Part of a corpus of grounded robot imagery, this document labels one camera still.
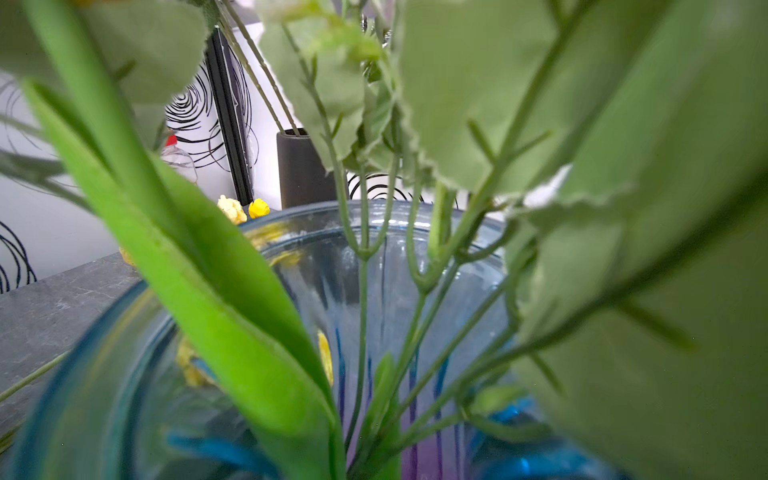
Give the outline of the black vase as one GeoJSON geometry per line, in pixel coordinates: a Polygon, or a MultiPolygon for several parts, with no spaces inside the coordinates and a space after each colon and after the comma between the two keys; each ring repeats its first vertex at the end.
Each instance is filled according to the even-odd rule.
{"type": "Polygon", "coordinates": [[[283,209],[337,199],[334,178],[303,128],[278,132],[276,141],[283,209]]]}

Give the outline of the purple glass vase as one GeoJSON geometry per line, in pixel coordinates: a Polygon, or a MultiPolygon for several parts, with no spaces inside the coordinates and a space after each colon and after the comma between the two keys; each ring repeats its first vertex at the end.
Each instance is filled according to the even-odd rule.
{"type": "Polygon", "coordinates": [[[536,248],[490,207],[196,192],[92,208],[144,280],[67,354],[13,479],[620,479],[506,368],[536,248]]]}

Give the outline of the yellow poppy stem large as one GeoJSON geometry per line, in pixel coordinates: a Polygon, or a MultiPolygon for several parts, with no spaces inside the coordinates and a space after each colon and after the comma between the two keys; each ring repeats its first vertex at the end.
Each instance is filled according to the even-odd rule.
{"type": "Polygon", "coordinates": [[[270,206],[261,198],[254,199],[248,206],[248,215],[251,219],[257,219],[270,214],[270,206]]]}

